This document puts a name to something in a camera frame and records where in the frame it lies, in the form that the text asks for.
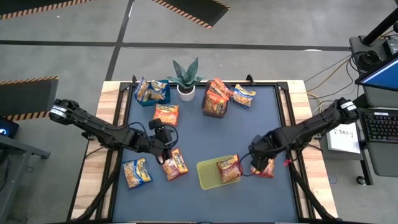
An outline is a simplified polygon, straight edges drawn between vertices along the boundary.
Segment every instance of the blue basket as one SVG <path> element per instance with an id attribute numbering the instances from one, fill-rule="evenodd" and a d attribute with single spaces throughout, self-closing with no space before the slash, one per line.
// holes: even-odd
<path id="1" fill-rule="evenodd" d="M 167 83 L 166 95 L 164 100 L 148 100 L 148 101 L 138 101 L 141 106 L 154 106 L 156 103 L 167 104 L 170 103 L 170 83 L 168 80 L 159 80 L 158 82 Z"/>

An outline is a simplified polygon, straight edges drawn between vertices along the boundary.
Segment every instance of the black keyboard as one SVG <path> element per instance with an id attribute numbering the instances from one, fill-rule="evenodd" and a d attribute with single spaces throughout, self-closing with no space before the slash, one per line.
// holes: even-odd
<path id="1" fill-rule="evenodd" d="M 361 122 L 368 141 L 398 143 L 398 111 L 361 109 Z"/>

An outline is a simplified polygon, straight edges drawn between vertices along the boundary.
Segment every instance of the blue snack bag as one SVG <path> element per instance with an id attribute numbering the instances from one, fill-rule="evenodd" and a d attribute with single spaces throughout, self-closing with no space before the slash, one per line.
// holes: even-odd
<path id="1" fill-rule="evenodd" d="M 123 162 L 123 168 L 129 189 L 152 181 L 152 176 L 147 171 L 145 157 Z"/>
<path id="2" fill-rule="evenodd" d="M 149 83 L 147 82 L 147 80 L 144 77 L 141 78 L 137 89 L 134 91 L 134 97 L 137 101 L 142 101 L 144 99 L 145 92 L 148 90 L 148 88 Z"/>
<path id="3" fill-rule="evenodd" d="M 243 108 L 249 108 L 255 95 L 256 91 L 245 90 L 241 85 L 236 84 L 231 100 L 238 105 L 241 105 Z"/>
<path id="4" fill-rule="evenodd" d="M 152 100 L 164 100 L 166 96 L 166 87 L 167 83 L 152 80 L 149 87 L 151 89 L 150 98 Z"/>

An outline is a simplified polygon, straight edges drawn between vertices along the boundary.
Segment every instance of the gray concrete floor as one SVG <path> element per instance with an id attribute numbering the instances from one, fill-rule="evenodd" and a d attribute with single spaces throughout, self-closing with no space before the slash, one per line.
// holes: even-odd
<path id="1" fill-rule="evenodd" d="M 136 0 L 125 42 L 349 46 L 348 38 L 367 34 L 396 7 L 393 0 L 223 0 L 231 10 L 213 29 L 204 29 L 149 0 Z M 128 0 L 95 0 L 40 14 L 0 21 L 0 40 L 109 41 L 119 33 Z M 57 97 L 73 99 L 95 113 L 112 47 L 0 45 L 0 80 L 60 76 Z M 298 50 L 140 49 L 122 48 L 113 80 L 131 75 L 161 79 L 174 73 L 174 59 L 188 65 L 199 57 L 199 74 L 208 78 L 305 80 L 349 52 Z M 331 70 L 306 82 L 320 83 Z M 350 69 L 355 78 L 358 75 Z M 321 96 L 349 83 L 345 68 L 313 91 Z M 351 85 L 337 97 L 356 98 Z M 317 102 L 311 100 L 312 108 Z M 14 222 L 62 222 L 75 189 L 87 141 L 78 128 L 47 119 L 20 122 L 22 142 L 52 151 L 47 161 L 34 159 L 25 175 L 11 218 Z M 396 223 L 398 179 L 373 174 L 374 186 L 355 182 L 357 161 L 325 160 L 341 218 Z"/>

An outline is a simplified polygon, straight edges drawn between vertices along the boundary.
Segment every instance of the black floor mat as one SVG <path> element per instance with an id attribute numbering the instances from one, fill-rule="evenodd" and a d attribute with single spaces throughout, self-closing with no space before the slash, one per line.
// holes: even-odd
<path id="1" fill-rule="evenodd" d="M 0 0 L 0 19 L 10 19 L 93 0 Z"/>
<path id="2" fill-rule="evenodd" d="M 11 121 L 48 116 L 59 77 L 0 82 L 0 116 Z"/>
<path id="3" fill-rule="evenodd" d="M 229 7 L 214 0 L 153 0 L 167 9 L 211 29 Z"/>

